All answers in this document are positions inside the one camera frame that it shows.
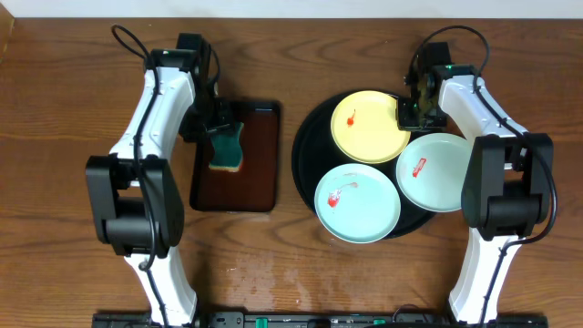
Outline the green yellow sponge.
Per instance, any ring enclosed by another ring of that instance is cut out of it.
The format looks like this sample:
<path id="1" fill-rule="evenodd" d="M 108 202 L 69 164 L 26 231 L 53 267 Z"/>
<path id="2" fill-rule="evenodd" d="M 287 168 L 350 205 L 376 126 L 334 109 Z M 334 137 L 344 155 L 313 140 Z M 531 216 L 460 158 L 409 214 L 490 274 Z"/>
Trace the green yellow sponge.
<path id="1" fill-rule="evenodd" d="M 240 145 L 240 136 L 244 124 L 235 123 L 232 133 L 219 134 L 210 138 L 214 154 L 209 163 L 212 170 L 238 172 L 243 161 L 243 151 Z"/>

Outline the yellow plate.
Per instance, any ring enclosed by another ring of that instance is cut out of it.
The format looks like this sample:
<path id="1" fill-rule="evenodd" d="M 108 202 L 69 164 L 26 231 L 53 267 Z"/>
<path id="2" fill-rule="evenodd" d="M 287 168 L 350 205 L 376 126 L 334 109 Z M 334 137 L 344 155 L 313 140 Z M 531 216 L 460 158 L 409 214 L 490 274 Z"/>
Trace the yellow plate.
<path id="1" fill-rule="evenodd" d="M 330 128 L 342 153 L 366 164 L 396 158 L 410 141 L 411 133 L 398 128 L 397 98 L 373 90 L 344 97 L 335 107 Z"/>

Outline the light blue front plate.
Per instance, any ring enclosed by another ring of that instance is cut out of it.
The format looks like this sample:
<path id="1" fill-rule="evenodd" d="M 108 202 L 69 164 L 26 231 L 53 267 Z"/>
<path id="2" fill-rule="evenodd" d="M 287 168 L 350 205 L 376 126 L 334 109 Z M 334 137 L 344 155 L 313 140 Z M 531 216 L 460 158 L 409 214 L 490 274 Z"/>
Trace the light blue front plate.
<path id="1" fill-rule="evenodd" d="M 351 243 L 371 243 L 389 235 L 401 214 L 395 185 L 380 170 L 358 163 L 329 170 L 313 198 L 322 226 Z"/>

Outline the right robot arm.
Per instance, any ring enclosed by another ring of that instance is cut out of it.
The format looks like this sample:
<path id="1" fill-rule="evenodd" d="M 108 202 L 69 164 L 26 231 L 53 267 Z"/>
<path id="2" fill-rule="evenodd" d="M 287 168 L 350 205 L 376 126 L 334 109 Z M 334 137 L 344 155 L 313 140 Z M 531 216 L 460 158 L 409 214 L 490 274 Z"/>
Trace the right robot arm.
<path id="1" fill-rule="evenodd" d="M 518 249 L 543 239 L 549 230 L 535 235 L 533 229 L 552 226 L 557 216 L 553 142 L 517 124 L 471 65 L 413 64 L 404 80 L 411 96 L 397 105 L 399 129 L 433 137 L 452 119 L 470 148 L 467 161 L 445 159 L 438 166 L 461 174 L 461 189 L 452 195 L 469 227 L 448 306 L 455 323 L 485 327 L 497 319 L 498 297 Z"/>

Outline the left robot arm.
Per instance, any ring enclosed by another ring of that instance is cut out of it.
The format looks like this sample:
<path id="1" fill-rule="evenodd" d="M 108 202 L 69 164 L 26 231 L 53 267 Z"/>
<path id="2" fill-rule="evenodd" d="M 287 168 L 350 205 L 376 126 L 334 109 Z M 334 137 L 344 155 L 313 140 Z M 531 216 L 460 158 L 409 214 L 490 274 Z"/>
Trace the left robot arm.
<path id="1" fill-rule="evenodd" d="M 106 156 L 87 160 L 86 177 L 98 239 L 124 257 L 150 305 L 148 324 L 184 327 L 197 294 L 179 254 L 184 205 L 170 168 L 176 141 L 231 141 L 241 123 L 217 96 L 209 75 L 211 46 L 154 49 L 142 54 L 144 87 L 120 140 Z"/>

